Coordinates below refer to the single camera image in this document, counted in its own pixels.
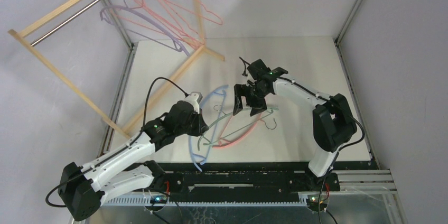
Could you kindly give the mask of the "green plastic hanger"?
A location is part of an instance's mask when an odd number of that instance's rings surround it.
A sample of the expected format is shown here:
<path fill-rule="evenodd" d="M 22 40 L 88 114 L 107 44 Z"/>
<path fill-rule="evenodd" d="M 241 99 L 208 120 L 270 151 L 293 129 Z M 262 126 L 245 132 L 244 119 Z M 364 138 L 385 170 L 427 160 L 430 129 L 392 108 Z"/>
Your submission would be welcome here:
<path fill-rule="evenodd" d="M 266 118 L 266 122 L 268 123 L 269 126 L 271 126 L 271 124 L 272 124 L 272 118 L 275 118 L 275 113 L 272 116 Z M 225 114 L 219 115 L 218 118 L 211 123 L 211 132 L 204 136 L 200 136 L 198 138 L 197 142 L 195 143 L 195 148 L 196 148 L 197 152 L 202 151 L 202 150 L 208 151 L 208 150 L 213 149 L 211 146 L 204 145 L 204 143 L 208 143 L 208 142 L 210 142 L 210 140 L 218 138 L 225 122 L 230 118 L 230 116 L 233 117 L 233 120 L 230 122 L 230 124 L 227 127 L 224 134 L 234 132 L 236 129 L 239 129 L 241 126 L 247 125 L 249 122 L 253 121 L 254 118 L 256 117 L 256 115 L 253 118 L 244 117 L 244 115 L 248 115 L 248 114 L 249 114 L 249 109 L 245 108 L 245 109 L 243 109 L 243 112 L 237 116 L 234 116 L 231 113 L 225 113 Z"/>

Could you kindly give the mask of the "purple plastic hanger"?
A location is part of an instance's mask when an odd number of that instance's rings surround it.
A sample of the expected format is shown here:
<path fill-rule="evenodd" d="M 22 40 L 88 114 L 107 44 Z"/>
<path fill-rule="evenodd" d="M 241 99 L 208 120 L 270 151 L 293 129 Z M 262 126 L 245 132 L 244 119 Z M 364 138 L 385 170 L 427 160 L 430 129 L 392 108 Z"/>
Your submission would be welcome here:
<path fill-rule="evenodd" d="M 176 38 L 176 37 L 175 37 L 169 30 L 167 30 L 167 29 L 164 28 L 163 26 L 159 25 L 158 21 L 155 21 L 155 20 L 153 20 L 152 18 L 149 18 L 148 16 L 146 16 L 146 15 L 140 13 L 139 11 L 137 11 L 137 7 L 133 7 L 133 8 L 129 7 L 129 6 L 127 5 L 126 0 L 123 0 L 123 3 L 125 4 L 124 6 L 113 4 L 112 6 L 110 6 L 110 7 L 108 7 L 108 8 L 113 8 L 113 9 L 115 9 L 115 10 L 120 10 L 120 11 L 124 10 L 124 11 L 127 11 L 127 12 L 133 14 L 133 15 L 138 16 L 139 18 L 143 19 L 144 21 L 146 21 L 146 22 L 149 23 L 150 25 L 156 27 L 156 30 L 151 29 L 151 28 L 147 27 L 146 25 L 141 25 L 141 24 L 139 24 L 139 23 L 135 23 L 135 22 L 133 22 L 133 21 L 131 21 L 131 20 L 128 20 L 128 21 L 129 21 L 129 22 L 132 22 L 132 23 L 134 23 L 134 24 L 136 24 L 136 25 L 139 25 L 139 26 L 141 26 L 141 27 L 144 27 L 144 28 L 153 30 L 153 31 L 155 31 L 155 32 L 161 32 L 162 34 L 168 36 L 168 37 L 172 40 L 172 42 L 173 42 L 173 46 L 168 46 L 168 45 L 166 45 L 166 44 L 164 44 L 164 43 L 162 43 L 162 42 L 160 42 L 160 41 L 158 41 L 158 40 L 156 40 L 156 39 L 150 38 L 150 37 L 148 37 L 148 36 L 146 36 L 146 35 L 143 35 L 143 34 L 141 34 L 141 33 L 138 33 L 138 32 L 136 32 L 136 31 L 133 31 L 133 30 L 131 30 L 131 29 L 128 29 L 128 28 L 125 28 L 125 27 L 124 27 L 124 29 L 125 29 L 126 31 L 130 31 L 130 32 L 132 32 L 132 33 L 134 33 L 134 34 L 137 34 L 137 35 L 139 35 L 139 36 L 142 36 L 142 37 L 146 38 L 147 40 L 154 41 L 154 42 L 156 42 L 156 43 L 158 43 L 158 44 L 161 44 L 161 45 L 163 45 L 163 46 L 165 46 L 165 47 L 168 47 L 168 48 L 170 48 L 170 49 L 172 49 L 172 50 L 174 50 L 174 51 L 177 51 L 177 52 L 184 52 L 184 53 L 186 54 L 187 57 L 189 57 L 189 56 L 191 55 L 190 52 L 187 50 L 187 48 L 181 43 L 181 41 L 180 41 L 178 38 Z M 100 13 L 99 13 L 99 15 L 100 15 L 100 19 L 101 19 L 101 21 L 105 21 L 106 23 L 108 23 L 108 24 L 110 25 L 110 22 L 109 22 L 109 21 L 106 19 L 106 17 L 104 16 L 104 11 L 105 11 L 105 9 L 106 9 L 106 8 L 102 8 L 102 9 L 100 10 Z"/>

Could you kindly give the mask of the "pink notched hanger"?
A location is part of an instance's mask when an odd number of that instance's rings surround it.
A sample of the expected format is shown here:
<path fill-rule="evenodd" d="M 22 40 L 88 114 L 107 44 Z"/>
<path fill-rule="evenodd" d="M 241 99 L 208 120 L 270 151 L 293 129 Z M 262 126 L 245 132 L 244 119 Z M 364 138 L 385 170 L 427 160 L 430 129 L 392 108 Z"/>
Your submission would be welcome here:
<path fill-rule="evenodd" d="M 169 30 L 183 45 L 187 44 L 193 49 L 198 49 L 205 45 L 204 29 L 197 27 L 196 18 L 191 14 L 184 14 L 189 26 L 183 24 L 180 20 L 175 20 L 169 15 L 168 11 L 163 8 L 162 3 L 157 0 L 126 0 L 127 5 L 131 8 L 137 7 L 137 11 L 158 21 L 159 25 Z M 116 10 L 118 18 L 128 21 L 131 20 L 141 25 L 156 30 L 156 27 L 150 25 L 143 19 L 133 15 L 127 11 Z"/>

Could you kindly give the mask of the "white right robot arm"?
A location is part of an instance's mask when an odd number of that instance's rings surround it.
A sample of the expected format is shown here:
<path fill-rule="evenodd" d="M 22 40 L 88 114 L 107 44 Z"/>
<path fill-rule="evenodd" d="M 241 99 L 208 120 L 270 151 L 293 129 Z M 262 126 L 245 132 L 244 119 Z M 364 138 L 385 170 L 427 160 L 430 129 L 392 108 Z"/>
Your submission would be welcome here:
<path fill-rule="evenodd" d="M 309 161 L 305 183 L 311 190 L 319 190 L 326 184 L 326 176 L 336 161 L 339 152 L 360 128 L 353 117 L 346 97 L 319 92 L 298 83 L 288 71 L 277 67 L 270 69 L 261 59 L 252 63 L 243 60 L 243 76 L 246 83 L 234 86 L 233 115 L 250 108 L 255 116 L 267 110 L 266 97 L 269 94 L 286 98 L 296 105 L 309 104 L 313 126 L 313 138 L 317 149 Z"/>

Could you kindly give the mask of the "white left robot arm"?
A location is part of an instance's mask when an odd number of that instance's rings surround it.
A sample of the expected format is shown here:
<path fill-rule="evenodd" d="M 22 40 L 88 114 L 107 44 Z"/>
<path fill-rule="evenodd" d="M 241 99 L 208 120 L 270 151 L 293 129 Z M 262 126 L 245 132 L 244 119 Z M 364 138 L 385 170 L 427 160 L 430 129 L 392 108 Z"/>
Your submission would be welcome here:
<path fill-rule="evenodd" d="M 66 165 L 57 191 L 74 220 L 89 218 L 105 202 L 127 192 L 164 187 L 164 172 L 155 161 L 130 171 L 126 168 L 172 144 L 181 135 L 203 135 L 209 127 L 202 116 L 201 98 L 193 92 L 169 112 L 148 121 L 139 133 L 115 150 L 81 166 L 74 162 Z"/>

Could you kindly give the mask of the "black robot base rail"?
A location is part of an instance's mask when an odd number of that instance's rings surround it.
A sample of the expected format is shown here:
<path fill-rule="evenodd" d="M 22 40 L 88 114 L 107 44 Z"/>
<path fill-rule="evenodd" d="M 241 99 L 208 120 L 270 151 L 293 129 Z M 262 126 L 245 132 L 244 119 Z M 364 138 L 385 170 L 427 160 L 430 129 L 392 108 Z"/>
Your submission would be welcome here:
<path fill-rule="evenodd" d="M 169 194 L 179 204 L 294 202 L 298 193 L 339 192 L 344 172 L 378 169 L 369 161 L 341 161 L 326 178 L 315 178 L 305 162 L 208 163 L 202 172 L 186 163 L 160 166 L 165 174 L 142 191 Z"/>

